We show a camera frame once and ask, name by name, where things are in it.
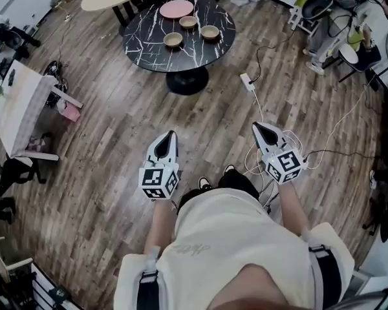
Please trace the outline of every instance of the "black strap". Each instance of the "black strap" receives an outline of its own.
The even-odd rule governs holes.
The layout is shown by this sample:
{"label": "black strap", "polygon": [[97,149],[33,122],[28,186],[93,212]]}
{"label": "black strap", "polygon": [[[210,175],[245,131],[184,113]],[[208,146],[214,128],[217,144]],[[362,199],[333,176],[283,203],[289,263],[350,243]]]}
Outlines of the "black strap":
{"label": "black strap", "polygon": [[322,275],[323,284],[316,281],[315,288],[323,285],[323,306],[322,309],[327,309],[339,302],[342,292],[341,275],[338,263],[329,248],[324,245],[319,247],[309,247],[309,251],[315,254]]}
{"label": "black strap", "polygon": [[158,271],[142,273],[136,301],[136,310],[160,310]]}

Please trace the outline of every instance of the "black marble table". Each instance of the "black marble table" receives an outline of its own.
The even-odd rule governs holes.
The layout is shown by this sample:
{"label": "black marble table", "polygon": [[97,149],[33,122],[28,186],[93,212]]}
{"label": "black marble table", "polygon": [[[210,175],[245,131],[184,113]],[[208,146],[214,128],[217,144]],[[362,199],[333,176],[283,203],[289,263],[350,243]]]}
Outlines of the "black marble table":
{"label": "black marble table", "polygon": [[[166,72],[169,89],[177,94],[191,95],[202,90],[208,82],[206,65],[222,57],[233,44],[235,24],[232,17],[211,0],[190,0],[197,26],[186,30],[178,19],[166,19],[160,5],[140,12],[125,29],[123,48],[133,63],[141,68]],[[200,28],[214,25],[220,34],[214,40],[204,39]],[[164,36],[171,32],[182,34],[182,44],[168,48]]]}

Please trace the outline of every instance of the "pink bag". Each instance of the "pink bag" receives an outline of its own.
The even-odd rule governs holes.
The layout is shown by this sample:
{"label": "pink bag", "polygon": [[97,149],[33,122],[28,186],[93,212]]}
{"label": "pink bag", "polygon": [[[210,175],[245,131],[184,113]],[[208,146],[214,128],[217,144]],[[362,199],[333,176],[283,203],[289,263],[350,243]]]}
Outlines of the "pink bag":
{"label": "pink bag", "polygon": [[80,112],[72,103],[66,102],[66,108],[62,112],[62,116],[69,118],[71,121],[77,121],[80,117]]}

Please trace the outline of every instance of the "white t-shirt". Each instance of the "white t-shirt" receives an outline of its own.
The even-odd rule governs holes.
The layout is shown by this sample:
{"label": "white t-shirt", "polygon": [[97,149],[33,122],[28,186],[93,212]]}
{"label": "white t-shirt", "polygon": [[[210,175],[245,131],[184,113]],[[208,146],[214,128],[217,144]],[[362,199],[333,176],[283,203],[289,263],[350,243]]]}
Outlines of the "white t-shirt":
{"label": "white t-shirt", "polygon": [[[355,12],[357,16],[352,20],[350,35],[353,33],[355,26],[359,26],[360,31],[363,30],[365,25],[368,25],[373,32],[378,31],[381,20],[386,20],[382,7],[377,3],[366,1],[355,8]],[[337,8],[330,13],[329,17],[342,30],[348,25],[350,12]]]}
{"label": "white t-shirt", "polygon": [[[248,264],[268,271],[288,303],[314,306],[314,279],[308,244],[275,223],[259,202],[235,189],[215,189],[187,202],[175,226],[176,240],[156,263],[164,277],[168,310],[203,310],[215,295]],[[346,290],[354,260],[333,228],[323,223],[306,237],[331,246]],[[122,260],[114,310],[135,310],[137,277],[146,256]]]}

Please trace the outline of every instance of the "strap buckle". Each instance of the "strap buckle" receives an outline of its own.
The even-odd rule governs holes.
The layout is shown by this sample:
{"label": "strap buckle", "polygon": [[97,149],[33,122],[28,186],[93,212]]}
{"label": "strap buckle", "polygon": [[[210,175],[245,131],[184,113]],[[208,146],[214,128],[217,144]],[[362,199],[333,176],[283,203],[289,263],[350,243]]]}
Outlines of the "strap buckle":
{"label": "strap buckle", "polygon": [[322,258],[330,255],[329,248],[326,248],[324,245],[309,247],[309,251],[314,253],[316,258]]}
{"label": "strap buckle", "polygon": [[140,279],[140,284],[155,282],[157,278],[158,278],[158,270],[151,271],[151,272],[143,272]]}

